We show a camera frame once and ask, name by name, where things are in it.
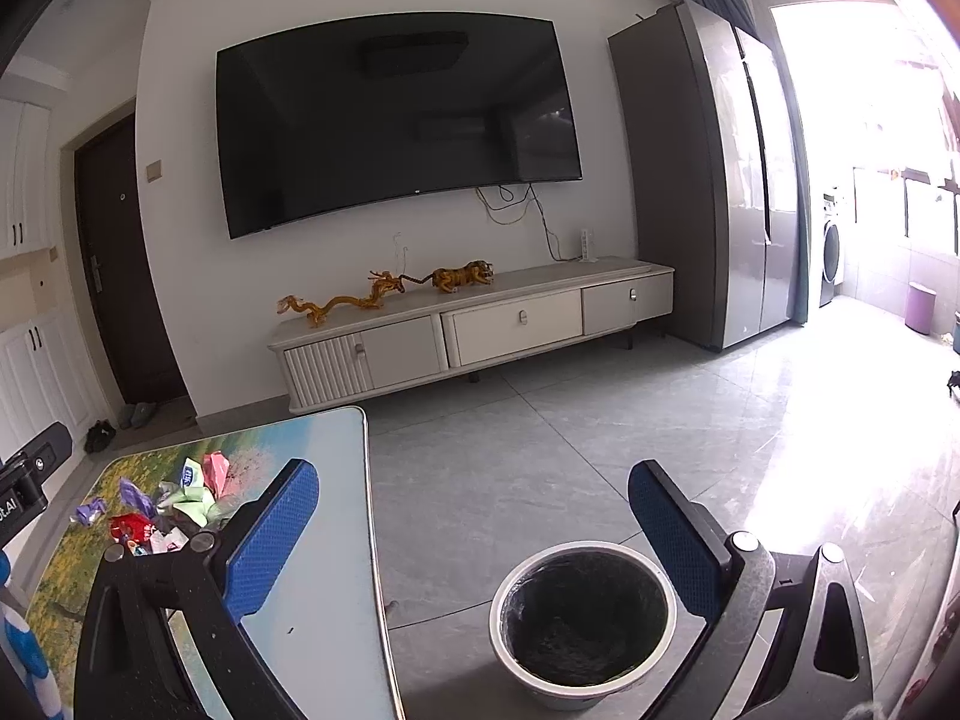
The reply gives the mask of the grey double door refrigerator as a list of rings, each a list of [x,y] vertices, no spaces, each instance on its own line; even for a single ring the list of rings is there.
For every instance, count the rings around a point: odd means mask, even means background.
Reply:
[[[793,315],[796,150],[771,50],[692,0],[608,39],[640,259],[674,271],[669,330],[722,351]]]

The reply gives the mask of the dark brown entrance door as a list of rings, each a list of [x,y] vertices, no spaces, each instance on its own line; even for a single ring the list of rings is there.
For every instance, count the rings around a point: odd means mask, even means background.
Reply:
[[[146,256],[133,115],[75,151],[75,208],[93,314],[122,398],[140,405],[182,397]]]

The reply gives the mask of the white TV cabinet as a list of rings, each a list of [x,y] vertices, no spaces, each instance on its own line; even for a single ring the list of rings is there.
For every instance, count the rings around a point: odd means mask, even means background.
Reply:
[[[379,309],[344,305],[317,328],[280,323],[270,340],[295,415],[393,394],[669,316],[674,270],[630,259],[494,275],[443,294],[425,284]]]

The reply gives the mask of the red snack bag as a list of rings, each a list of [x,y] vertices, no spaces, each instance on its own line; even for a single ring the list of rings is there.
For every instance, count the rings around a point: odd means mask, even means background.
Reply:
[[[109,519],[110,538],[134,553],[149,550],[153,533],[155,525],[139,512],[128,512]]]

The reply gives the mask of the pink paper wrapper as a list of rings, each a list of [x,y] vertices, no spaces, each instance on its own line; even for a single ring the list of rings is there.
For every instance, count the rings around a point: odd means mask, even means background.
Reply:
[[[203,484],[205,488],[213,494],[215,499],[220,499],[226,494],[229,476],[229,460],[223,452],[215,450],[202,458]]]

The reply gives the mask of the purple small bin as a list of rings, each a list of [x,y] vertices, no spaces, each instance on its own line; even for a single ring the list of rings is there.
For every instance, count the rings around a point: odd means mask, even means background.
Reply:
[[[934,325],[937,293],[924,284],[912,281],[908,284],[905,325],[913,332],[929,335]]]

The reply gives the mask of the purple wrapper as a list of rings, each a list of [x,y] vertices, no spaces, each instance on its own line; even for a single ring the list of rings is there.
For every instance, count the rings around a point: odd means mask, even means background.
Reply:
[[[78,505],[71,520],[85,528],[93,527],[94,523],[98,523],[99,520],[106,515],[106,512],[107,505],[104,500],[100,497],[95,497]]]

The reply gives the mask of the green wrapper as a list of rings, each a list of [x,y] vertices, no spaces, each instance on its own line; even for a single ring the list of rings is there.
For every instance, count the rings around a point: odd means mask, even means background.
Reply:
[[[199,528],[208,527],[215,518],[217,500],[205,484],[174,489],[156,502],[156,509],[167,517],[185,517]]]

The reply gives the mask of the black shoes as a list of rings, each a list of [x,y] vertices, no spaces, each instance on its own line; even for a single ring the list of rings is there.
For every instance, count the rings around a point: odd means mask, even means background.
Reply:
[[[112,444],[116,436],[116,427],[112,426],[107,419],[99,419],[88,429],[83,449],[88,455],[100,454]]]

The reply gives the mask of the grey slippers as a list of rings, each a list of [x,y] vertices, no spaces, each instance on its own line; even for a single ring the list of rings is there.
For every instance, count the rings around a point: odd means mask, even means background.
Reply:
[[[121,429],[140,429],[146,426],[155,416],[158,405],[140,401],[137,405],[125,405],[119,413],[119,427]]]

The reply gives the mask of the white round trash bin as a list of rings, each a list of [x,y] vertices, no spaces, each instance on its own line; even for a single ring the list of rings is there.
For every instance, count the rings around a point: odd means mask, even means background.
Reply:
[[[491,600],[496,660],[542,706],[582,712],[643,681],[679,619],[672,583],[623,544],[570,541],[519,562]]]

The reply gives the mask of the wall switch plate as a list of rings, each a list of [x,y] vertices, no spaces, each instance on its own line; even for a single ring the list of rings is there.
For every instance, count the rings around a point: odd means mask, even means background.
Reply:
[[[155,182],[161,177],[163,177],[163,161],[158,160],[145,167],[146,182]]]

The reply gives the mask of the golden dragon figurine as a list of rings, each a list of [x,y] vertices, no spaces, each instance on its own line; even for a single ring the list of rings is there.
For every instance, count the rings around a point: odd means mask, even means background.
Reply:
[[[319,328],[337,307],[349,305],[359,310],[379,310],[389,294],[405,293],[404,280],[389,271],[371,271],[368,280],[371,282],[370,292],[363,298],[334,296],[325,304],[319,305],[311,301],[302,301],[296,296],[285,296],[277,302],[277,314],[281,316],[285,312],[296,312],[306,317],[309,327]]]

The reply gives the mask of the purple plastic bag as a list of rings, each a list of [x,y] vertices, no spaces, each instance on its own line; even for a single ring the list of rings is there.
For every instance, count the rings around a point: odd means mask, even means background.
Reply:
[[[122,504],[139,512],[140,515],[148,518],[148,520],[155,520],[158,516],[158,509],[156,509],[153,499],[151,499],[148,494],[145,494],[137,484],[132,483],[132,481],[125,476],[119,479],[119,497],[121,498]]]

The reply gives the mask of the golden tiger figurine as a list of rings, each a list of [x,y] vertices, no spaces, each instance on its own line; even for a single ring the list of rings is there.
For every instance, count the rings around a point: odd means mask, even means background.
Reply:
[[[494,268],[486,260],[472,260],[459,268],[436,268],[426,277],[402,275],[402,280],[413,284],[429,284],[439,293],[452,294],[466,286],[487,286],[493,281]]]

